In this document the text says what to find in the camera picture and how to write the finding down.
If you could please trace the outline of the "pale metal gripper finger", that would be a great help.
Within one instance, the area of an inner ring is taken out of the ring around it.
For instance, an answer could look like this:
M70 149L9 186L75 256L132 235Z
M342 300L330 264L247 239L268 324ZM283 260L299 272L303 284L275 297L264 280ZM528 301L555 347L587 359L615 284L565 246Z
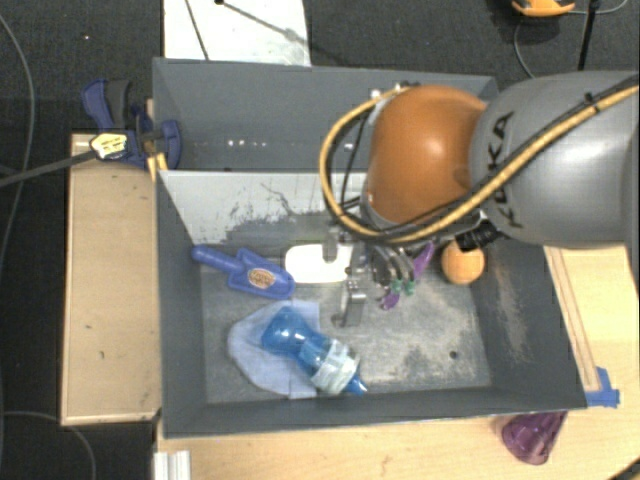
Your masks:
M348 309L348 304L349 290L346 287L342 287L336 312L331 316L331 322L334 326L345 325L345 317Z
M353 291L346 299L346 326L355 327L361 323L368 297L364 292Z

